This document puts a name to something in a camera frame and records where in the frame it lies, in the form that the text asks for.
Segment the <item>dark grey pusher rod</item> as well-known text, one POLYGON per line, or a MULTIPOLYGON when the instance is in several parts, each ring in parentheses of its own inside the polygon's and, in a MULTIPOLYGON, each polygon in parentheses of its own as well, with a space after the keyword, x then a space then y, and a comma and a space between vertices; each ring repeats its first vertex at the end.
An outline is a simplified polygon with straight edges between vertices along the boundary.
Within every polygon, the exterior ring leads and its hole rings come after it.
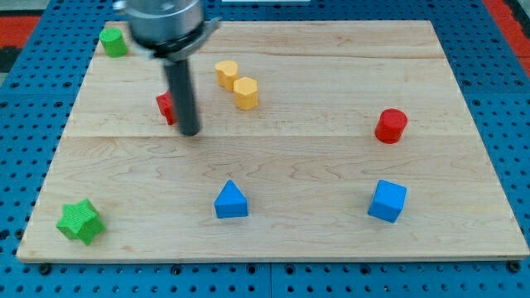
POLYGON ((200 132, 200 120, 189 62, 188 60, 166 62, 164 71, 180 133, 192 137, 200 132))

